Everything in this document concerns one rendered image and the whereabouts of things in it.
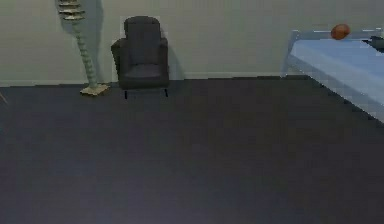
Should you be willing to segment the pale green floor lamp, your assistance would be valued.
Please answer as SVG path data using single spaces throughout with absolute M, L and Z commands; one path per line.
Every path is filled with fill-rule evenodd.
M 62 20 L 71 24 L 88 80 L 88 86 L 82 89 L 80 93 L 92 97 L 103 94 L 109 86 L 97 81 L 93 61 L 80 27 L 81 21 L 85 19 L 85 11 L 81 8 L 79 0 L 58 0 L 58 7 L 58 13 Z

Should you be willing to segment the blue bed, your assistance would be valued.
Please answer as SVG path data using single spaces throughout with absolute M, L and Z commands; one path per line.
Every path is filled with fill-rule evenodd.
M 334 40 L 329 31 L 294 30 L 281 75 L 297 70 L 384 123 L 384 53 L 367 43 L 381 33 L 364 29 Z

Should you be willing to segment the orange-brown ball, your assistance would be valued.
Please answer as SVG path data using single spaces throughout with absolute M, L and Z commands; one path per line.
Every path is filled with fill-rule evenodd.
M 347 24 L 337 24 L 331 30 L 331 37 L 335 40 L 342 40 L 350 34 L 351 30 Z

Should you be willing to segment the dark flat object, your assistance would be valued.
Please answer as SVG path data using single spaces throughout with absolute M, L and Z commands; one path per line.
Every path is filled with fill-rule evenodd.
M 369 39 L 364 40 L 364 43 L 368 44 L 376 51 L 384 53 L 384 38 L 380 36 L 371 36 Z

